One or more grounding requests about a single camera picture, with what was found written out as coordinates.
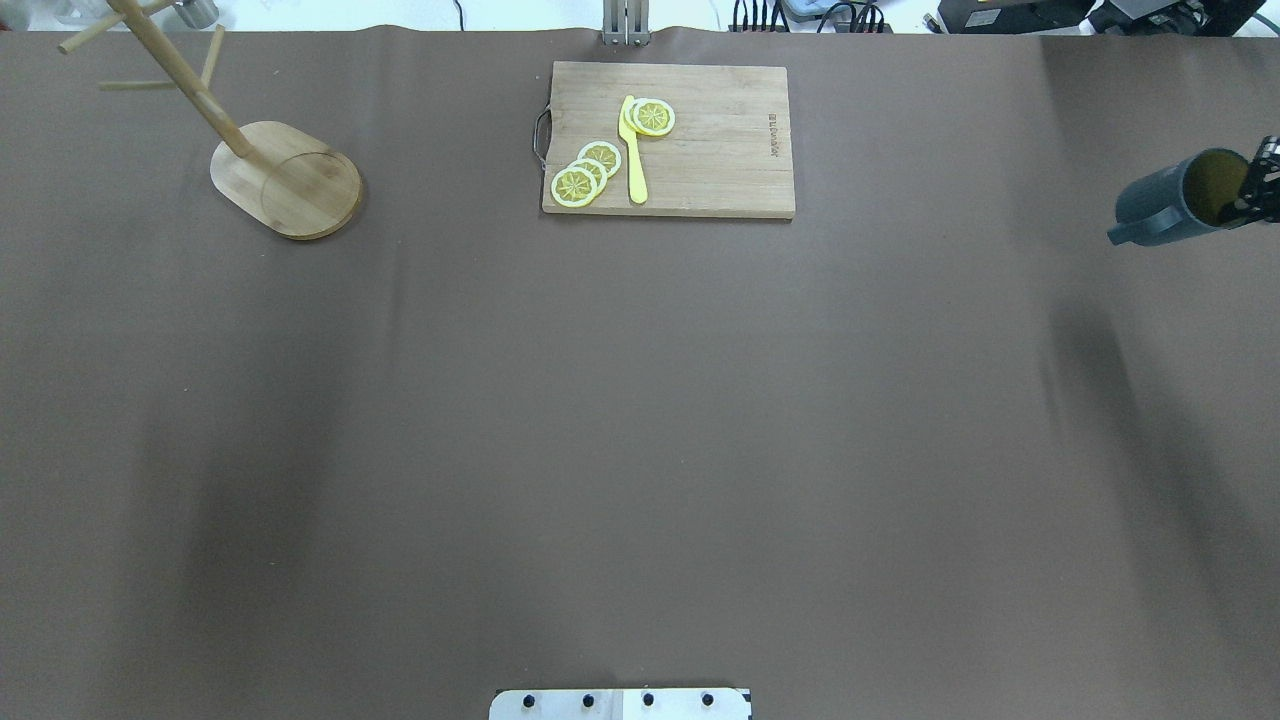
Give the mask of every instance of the white plate with holes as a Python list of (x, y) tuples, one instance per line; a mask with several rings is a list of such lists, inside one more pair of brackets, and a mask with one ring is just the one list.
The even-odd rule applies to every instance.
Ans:
[(489, 706), (489, 720), (751, 720), (751, 691), (503, 691)]

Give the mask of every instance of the white floor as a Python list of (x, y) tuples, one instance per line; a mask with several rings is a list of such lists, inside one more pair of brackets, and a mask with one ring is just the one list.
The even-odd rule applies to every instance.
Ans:
[[(97, 0), (105, 6), (104, 0)], [(599, 28), (602, 0), (458, 0), (466, 28), (475, 31)], [(221, 23), (241, 31), (360, 29), (397, 24), (413, 29), (458, 29), (453, 0), (215, 0)], [(652, 29), (672, 26), (726, 29), (733, 0), (650, 0)], [(881, 0), (893, 32), (928, 32), (925, 13), (937, 15), (937, 0)], [(64, 24), (70, 0), (0, 0), (0, 20), (14, 29), (79, 29)], [(1280, 22), (1280, 0), (1267, 0), (1262, 14)], [(187, 29), (173, 10), (155, 17), (166, 31)], [(817, 23), (792, 24), (813, 32)], [(1088, 28), (1079, 31), (1089, 32)], [(1275, 37), (1262, 23), (1249, 20), (1238, 36)]]

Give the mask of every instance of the metal bracket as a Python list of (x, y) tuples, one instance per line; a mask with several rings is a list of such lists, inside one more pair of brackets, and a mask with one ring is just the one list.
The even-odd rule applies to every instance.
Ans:
[(605, 45), (649, 45), (649, 0), (604, 0)]

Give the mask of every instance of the wooden mug tree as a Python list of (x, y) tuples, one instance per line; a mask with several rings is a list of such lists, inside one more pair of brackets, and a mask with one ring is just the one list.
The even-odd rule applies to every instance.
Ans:
[(202, 76), (196, 74), (173, 42), (147, 15), (175, 0), (141, 6), (137, 0), (106, 0), (114, 15), (58, 46), (64, 54), (111, 26), (124, 22), (164, 72), (169, 83), (104, 83), (104, 90), (177, 87), (223, 138), (209, 163), (214, 187), (275, 232), (293, 240), (314, 240), (347, 224), (364, 196), (360, 170), (342, 152), (310, 135), (273, 120), (238, 127), (209, 91), (221, 44), (214, 36)]

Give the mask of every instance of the lemon slice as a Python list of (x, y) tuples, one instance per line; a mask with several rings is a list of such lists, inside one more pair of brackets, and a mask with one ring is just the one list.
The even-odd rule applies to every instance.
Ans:
[(604, 184), (609, 182), (609, 170), (604, 167), (604, 163), (590, 158), (580, 158), (570, 163), (570, 167), (586, 169), (595, 178), (595, 193), (604, 192)]
[(600, 183), (595, 182), (591, 170), (580, 165), (570, 165), (552, 178), (552, 199), (566, 208), (581, 208), (595, 200)]
[(676, 110), (657, 97), (636, 97), (627, 111), (627, 120), (639, 133), (662, 137), (676, 127)]
[(622, 167), (622, 152), (618, 151), (616, 145), (603, 140), (588, 142), (581, 150), (579, 150), (577, 156), (580, 160), (590, 158), (591, 160), (600, 163), (604, 165), (604, 169), (611, 178), (618, 172), (618, 168)]

